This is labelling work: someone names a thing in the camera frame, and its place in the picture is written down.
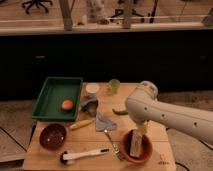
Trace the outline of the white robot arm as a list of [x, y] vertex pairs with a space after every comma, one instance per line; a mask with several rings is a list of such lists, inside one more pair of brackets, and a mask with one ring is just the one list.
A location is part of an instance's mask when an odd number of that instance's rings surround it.
[[155, 84], [142, 81], [126, 98], [126, 109], [136, 124], [152, 120], [213, 145], [213, 112], [161, 102], [157, 95]]

